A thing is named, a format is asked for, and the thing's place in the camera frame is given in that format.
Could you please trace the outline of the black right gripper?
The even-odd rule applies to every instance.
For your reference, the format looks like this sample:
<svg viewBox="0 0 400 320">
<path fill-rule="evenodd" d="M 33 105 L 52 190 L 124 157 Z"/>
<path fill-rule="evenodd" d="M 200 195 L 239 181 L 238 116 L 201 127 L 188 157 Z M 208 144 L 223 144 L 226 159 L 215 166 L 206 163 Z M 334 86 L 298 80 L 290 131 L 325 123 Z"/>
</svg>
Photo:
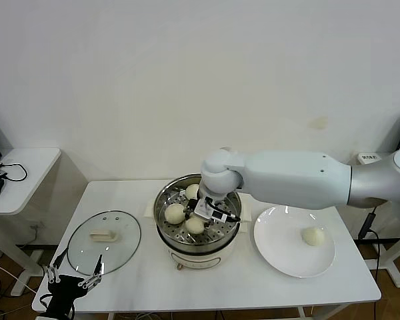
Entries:
<svg viewBox="0 0 400 320">
<path fill-rule="evenodd" d="M 190 199 L 188 200 L 188 207 L 184 208 L 184 219 L 188 220 L 192 214 L 194 214 L 195 208 L 198 204 L 199 200 L 198 199 Z M 204 229 L 209 230 L 213 226 L 212 221 L 208 221 L 204 223 Z"/>
</svg>

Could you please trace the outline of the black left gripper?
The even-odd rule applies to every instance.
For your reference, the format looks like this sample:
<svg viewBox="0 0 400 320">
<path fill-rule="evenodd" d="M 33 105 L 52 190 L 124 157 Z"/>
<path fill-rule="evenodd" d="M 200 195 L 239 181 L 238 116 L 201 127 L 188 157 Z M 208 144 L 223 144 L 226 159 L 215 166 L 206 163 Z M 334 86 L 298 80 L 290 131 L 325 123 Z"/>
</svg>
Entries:
<svg viewBox="0 0 400 320">
<path fill-rule="evenodd" d="M 102 280 L 103 256 L 100 255 L 92 276 L 82 281 L 81 277 L 60 275 L 59 268 L 66 257 L 68 248 L 59 254 L 45 269 L 48 280 L 48 290 L 52 294 L 48 304 L 48 312 L 56 315 L 68 315 L 76 299 L 82 297 L 83 289 L 92 289 Z"/>
</svg>

